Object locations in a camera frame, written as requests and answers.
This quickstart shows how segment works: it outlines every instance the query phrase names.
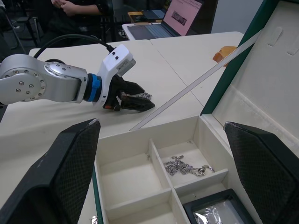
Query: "blue ring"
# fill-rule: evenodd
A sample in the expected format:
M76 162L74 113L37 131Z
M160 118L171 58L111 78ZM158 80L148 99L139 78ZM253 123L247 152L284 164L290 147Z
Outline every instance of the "blue ring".
M97 90L101 86L101 82L98 80L98 77L95 74L92 74L92 76L93 76L92 91L90 93L88 102L92 102L94 100Z

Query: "laptop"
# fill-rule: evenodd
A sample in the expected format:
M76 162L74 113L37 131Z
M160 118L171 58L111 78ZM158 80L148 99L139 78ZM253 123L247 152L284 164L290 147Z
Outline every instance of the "laptop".
M144 17L147 20L161 20L164 18L165 13L167 12L171 0L166 0L162 9L159 10L144 10L142 11Z
M186 36L193 32L190 28L203 3L203 0L172 0L161 24L128 26L128 30L136 40Z

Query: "white table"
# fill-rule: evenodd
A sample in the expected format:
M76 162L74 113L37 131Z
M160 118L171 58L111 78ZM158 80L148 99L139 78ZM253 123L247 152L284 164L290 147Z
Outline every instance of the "white table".
M153 22L150 24L160 24L160 22ZM126 33L127 38L131 41L135 40L135 38L133 37L132 33L129 31L128 26L138 26L138 23L127 23L127 24L123 24L121 27L123 29L123 31Z
M93 118L101 123L100 136L106 137L127 132L155 109L163 105L186 85L163 59L150 41L123 42L132 52L136 65L124 75L124 79L138 83L148 93L156 107L147 112L123 110L114 112L96 108L91 103L56 103L48 100L19 102L9 105L0 124L0 207L31 164L51 146L57 135L73 124ZM108 54L98 44L64 49L47 49L40 60L59 58L66 64L85 68L97 73L101 61ZM187 94L166 111L158 115L147 126L158 125L177 119L198 115L202 110L199 101ZM88 223L95 215L92 188L85 201L79 223Z
M238 46L243 34L228 32L150 40L182 81L189 85L217 64L214 55L224 46ZM215 72L192 90L204 106L218 83L225 67Z

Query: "black cable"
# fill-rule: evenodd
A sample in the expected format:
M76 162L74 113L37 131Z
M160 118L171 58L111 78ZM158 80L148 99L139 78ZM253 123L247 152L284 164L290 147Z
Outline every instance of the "black cable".
M80 34L67 34L67 35L59 36L59 37L47 42L44 46L42 46L42 48L40 48L38 50L38 52L33 57L38 58L44 50L46 50L48 47L50 47L52 44L54 44L58 41L65 40L65 39L71 39L71 38L78 38L78 39L88 40L88 41L91 41L91 42L94 42L94 43L102 44L103 46L105 46L107 48L107 50L110 53L114 50L114 48L111 45L106 44L105 42L103 42L99 39L96 39L94 37L80 35Z
M58 63L61 63L61 64L65 64L63 61L61 61L61 60L59 60L59 59L55 59L55 58L53 58L53 59L49 59L49 60L47 60L46 62L58 62Z

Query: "white wall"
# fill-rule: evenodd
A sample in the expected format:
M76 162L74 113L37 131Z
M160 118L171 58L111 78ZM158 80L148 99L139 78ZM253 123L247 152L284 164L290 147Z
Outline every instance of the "white wall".
M263 0L218 0L212 33L245 33Z

